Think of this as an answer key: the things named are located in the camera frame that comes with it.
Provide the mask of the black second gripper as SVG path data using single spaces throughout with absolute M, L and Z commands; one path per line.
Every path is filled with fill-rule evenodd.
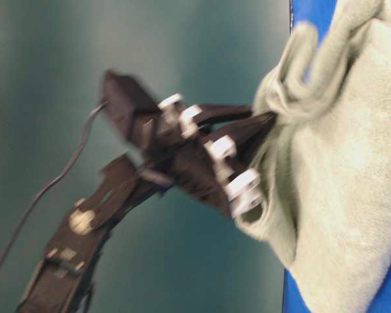
M 161 116 L 152 148 L 138 148 L 155 177 L 164 176 L 226 218 L 257 207 L 263 201 L 260 175 L 250 162 L 272 130 L 276 114 L 249 117 L 250 105 L 186 107 L 182 100 L 176 93 L 158 104 Z M 213 124 L 235 119 L 241 120 L 212 132 Z

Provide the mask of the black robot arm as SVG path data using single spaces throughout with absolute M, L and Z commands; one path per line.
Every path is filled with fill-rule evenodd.
M 112 229 L 156 193 L 178 187 L 226 218 L 262 202 L 250 159 L 275 113 L 254 115 L 245 105 L 185 107 L 180 95 L 161 103 L 147 96 L 109 99 L 105 110 L 143 164 L 121 155 L 103 169 L 100 187 L 74 204 L 46 245 L 18 312 L 88 311 L 94 270 Z

